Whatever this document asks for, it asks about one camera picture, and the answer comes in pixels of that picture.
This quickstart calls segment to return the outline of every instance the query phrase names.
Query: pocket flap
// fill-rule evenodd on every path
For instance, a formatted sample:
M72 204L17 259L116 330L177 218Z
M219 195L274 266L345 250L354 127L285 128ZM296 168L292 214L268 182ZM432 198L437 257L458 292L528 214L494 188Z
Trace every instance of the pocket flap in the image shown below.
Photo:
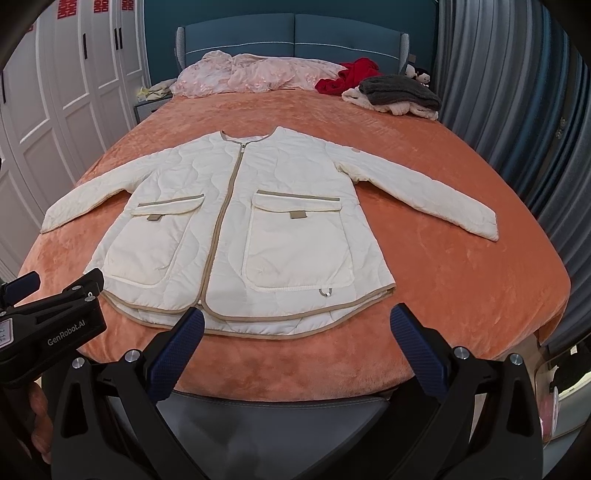
M140 215L179 215L181 213L192 212L198 209L203 200L204 195L196 195L194 197L183 197L171 200L161 200L159 202L140 203L135 209L131 211L134 216Z
M259 190L252 198L256 208L268 212L338 212L340 199L335 197L316 197L294 195L291 193L265 192Z

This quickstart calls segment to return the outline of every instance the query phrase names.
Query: jacket collar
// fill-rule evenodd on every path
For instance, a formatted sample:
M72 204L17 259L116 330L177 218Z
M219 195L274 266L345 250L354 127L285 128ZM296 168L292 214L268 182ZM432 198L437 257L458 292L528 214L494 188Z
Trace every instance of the jacket collar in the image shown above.
M260 142L262 140L265 140L265 139L269 138L271 135L273 135L275 132L277 132L278 129L279 129L279 127L275 127L270 134L264 135L263 137L258 138L257 140L250 140L250 141L246 142L245 145L248 145L249 143ZM222 137L222 140L224 140L226 142L233 142L233 143L237 143L239 145L242 145L242 142L238 141L236 138L232 138L232 137L227 136L226 132L224 130L220 130L219 135Z

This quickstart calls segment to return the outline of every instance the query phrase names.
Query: white quilted jacket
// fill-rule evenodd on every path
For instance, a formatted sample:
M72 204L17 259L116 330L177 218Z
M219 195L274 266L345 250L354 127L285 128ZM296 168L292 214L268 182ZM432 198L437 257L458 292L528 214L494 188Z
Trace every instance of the white quilted jacket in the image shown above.
M86 268L140 322L172 326L190 306L209 331L293 338L318 332L395 287L353 183L496 241L495 213L383 158L287 128L216 132L146 155L72 190L42 232L126 190L131 198Z

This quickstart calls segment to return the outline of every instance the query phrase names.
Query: blue curtain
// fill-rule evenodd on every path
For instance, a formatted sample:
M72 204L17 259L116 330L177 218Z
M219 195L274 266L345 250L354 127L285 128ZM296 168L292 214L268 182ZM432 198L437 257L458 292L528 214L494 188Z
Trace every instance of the blue curtain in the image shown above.
M503 177L569 272L561 351L591 330L590 73L539 0L440 0L441 122Z

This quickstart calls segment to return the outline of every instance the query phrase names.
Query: wall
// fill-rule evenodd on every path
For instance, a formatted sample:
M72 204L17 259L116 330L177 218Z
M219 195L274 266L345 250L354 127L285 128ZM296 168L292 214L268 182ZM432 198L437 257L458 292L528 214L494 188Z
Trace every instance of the wall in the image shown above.
M174 60L174 33L181 25L214 18L261 13L296 13L350 18L381 25L410 35L410 53L416 66L431 70L436 44L436 0L388 0L364 8L359 0L145 0L144 18L152 84L178 75Z

